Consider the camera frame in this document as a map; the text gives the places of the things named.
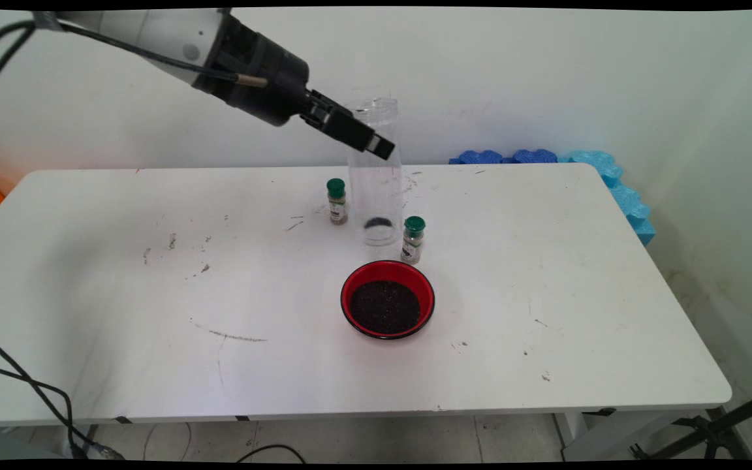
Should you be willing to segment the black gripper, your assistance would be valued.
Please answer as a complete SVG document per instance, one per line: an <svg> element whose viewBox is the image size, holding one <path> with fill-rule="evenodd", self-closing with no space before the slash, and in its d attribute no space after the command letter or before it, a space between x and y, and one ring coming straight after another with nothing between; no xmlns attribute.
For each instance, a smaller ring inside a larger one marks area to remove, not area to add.
<svg viewBox="0 0 752 470"><path fill-rule="evenodd" d="M230 13L221 13L204 65L213 71L265 78L267 84L262 88L203 75L192 82L195 89L263 122L282 126L290 117L300 115L308 125L355 151L387 161L395 149L393 142L379 136L343 105L315 90L307 92L307 63Z"/></svg>

